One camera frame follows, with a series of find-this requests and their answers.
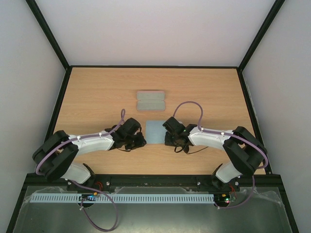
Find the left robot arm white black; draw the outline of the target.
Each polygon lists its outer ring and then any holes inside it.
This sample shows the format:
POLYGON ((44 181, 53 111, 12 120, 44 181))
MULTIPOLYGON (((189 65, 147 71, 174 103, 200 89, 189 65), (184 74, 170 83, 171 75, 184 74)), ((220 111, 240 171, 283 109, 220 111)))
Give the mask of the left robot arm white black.
POLYGON ((134 118, 119 122, 112 128, 98 133, 70 135, 63 130, 55 132, 33 154, 35 173, 53 182, 65 179, 80 188, 92 188, 96 175, 85 163, 76 163, 77 156, 95 152, 124 148, 126 152, 146 145, 141 124, 134 118))

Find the pink glasses case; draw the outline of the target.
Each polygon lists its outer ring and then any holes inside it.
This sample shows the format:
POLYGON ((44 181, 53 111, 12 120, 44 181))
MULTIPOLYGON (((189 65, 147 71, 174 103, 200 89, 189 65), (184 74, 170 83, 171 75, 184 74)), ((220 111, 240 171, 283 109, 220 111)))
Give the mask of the pink glasses case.
POLYGON ((164 111, 165 92, 160 90, 140 90, 137 92, 138 111, 164 111))

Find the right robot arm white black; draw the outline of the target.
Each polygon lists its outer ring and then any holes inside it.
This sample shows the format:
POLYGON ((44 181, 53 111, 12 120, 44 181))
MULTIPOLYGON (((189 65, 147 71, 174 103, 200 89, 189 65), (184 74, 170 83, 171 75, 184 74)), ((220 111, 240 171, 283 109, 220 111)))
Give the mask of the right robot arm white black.
POLYGON ((211 175, 210 184, 216 190, 223 190, 229 182, 241 175, 252 176, 258 169, 268 165, 267 150, 246 128, 219 131, 184 126, 174 117, 163 123, 166 130, 165 145, 180 148, 185 153, 190 146, 205 146, 226 152, 229 162, 220 164, 211 175))

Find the black gold sunglasses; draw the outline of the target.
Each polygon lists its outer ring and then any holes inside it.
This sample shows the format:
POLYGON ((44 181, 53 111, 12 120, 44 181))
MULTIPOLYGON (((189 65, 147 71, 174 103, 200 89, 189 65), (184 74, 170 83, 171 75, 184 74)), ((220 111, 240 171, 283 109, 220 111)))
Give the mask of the black gold sunglasses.
POLYGON ((208 149, 208 147, 203 147, 203 148, 201 148, 201 149, 192 150, 192 149, 191 149, 191 146, 190 146, 190 145, 187 145, 187 146, 184 147, 183 152, 184 152, 185 154, 190 155, 190 154, 195 154, 195 153, 201 152, 201 151, 206 150, 206 149, 208 149))

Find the light blue cleaning cloth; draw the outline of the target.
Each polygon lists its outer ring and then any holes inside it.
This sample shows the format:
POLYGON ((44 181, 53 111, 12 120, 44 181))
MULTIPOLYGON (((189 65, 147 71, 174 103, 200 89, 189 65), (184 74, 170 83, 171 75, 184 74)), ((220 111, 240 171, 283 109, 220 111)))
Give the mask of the light blue cleaning cloth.
POLYGON ((166 129, 164 120, 147 120, 145 127, 145 139, 147 144, 164 144, 166 129))

